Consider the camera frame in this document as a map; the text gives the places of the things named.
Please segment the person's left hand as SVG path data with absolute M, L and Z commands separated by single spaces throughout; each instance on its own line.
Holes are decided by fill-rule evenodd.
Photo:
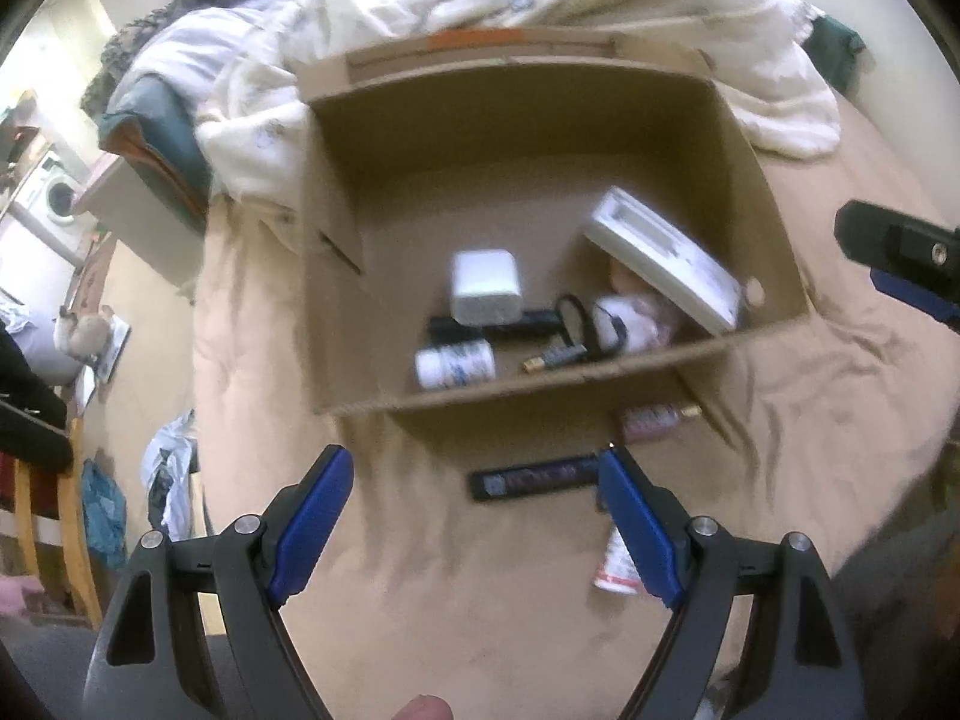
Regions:
M 438 695 L 421 694 L 407 702 L 392 720 L 452 720 L 451 706 Z

